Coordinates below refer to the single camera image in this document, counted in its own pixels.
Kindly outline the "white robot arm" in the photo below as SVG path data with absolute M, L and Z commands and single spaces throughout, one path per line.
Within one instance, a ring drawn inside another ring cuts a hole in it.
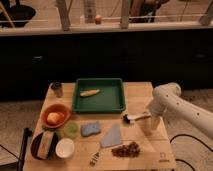
M 213 113 L 180 97 L 181 87 L 175 83 L 157 86 L 152 91 L 153 99 L 148 105 L 152 125 L 158 127 L 158 119 L 166 109 L 174 111 L 213 140 Z

